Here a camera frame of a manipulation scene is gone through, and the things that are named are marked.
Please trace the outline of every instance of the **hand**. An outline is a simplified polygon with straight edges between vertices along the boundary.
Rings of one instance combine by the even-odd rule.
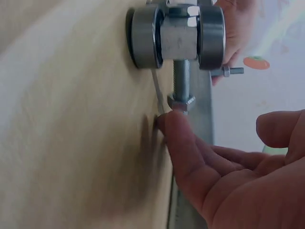
[[[186,117],[170,112],[157,120],[180,190],[209,229],[305,228],[305,110],[257,119],[261,140],[287,155],[210,146]]]
[[[218,0],[215,6],[221,7],[224,11],[226,28],[224,64],[233,67],[250,40],[257,0]],[[221,77],[213,77],[213,85],[216,85],[220,79]]]

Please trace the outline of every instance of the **threaded rod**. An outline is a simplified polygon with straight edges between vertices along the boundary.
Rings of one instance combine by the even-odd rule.
[[[173,96],[180,102],[186,102],[190,97],[189,60],[173,62]]]

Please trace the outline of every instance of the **metal block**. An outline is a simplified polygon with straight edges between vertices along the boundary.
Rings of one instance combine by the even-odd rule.
[[[164,60],[195,60],[197,58],[197,17],[166,17],[160,33]]]

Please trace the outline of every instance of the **wooden board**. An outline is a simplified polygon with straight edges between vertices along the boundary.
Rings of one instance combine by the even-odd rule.
[[[125,41],[144,4],[0,2],[0,228],[165,228],[171,164]]]

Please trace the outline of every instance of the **metal hardware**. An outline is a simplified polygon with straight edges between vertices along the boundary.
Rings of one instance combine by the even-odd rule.
[[[221,69],[211,71],[212,77],[221,76],[229,77],[231,74],[243,74],[244,68],[230,68],[228,65],[224,65]]]
[[[243,70],[222,67],[225,23],[221,8],[213,6],[211,0],[197,0],[197,6],[152,0],[127,15],[126,37],[137,68],[152,69],[159,113],[164,113],[163,96],[155,69],[170,59],[174,61],[174,92],[167,97],[168,105],[188,114],[194,133],[213,144],[212,76]],[[174,176],[167,227],[207,228],[205,220],[178,189]]]
[[[200,69],[220,68],[224,59],[225,26],[221,8],[215,6],[200,7]]]
[[[162,10],[149,4],[134,12],[131,27],[132,56],[138,68],[161,68],[160,27],[164,20]]]
[[[161,26],[161,44],[165,60],[197,59],[197,17],[165,17]]]

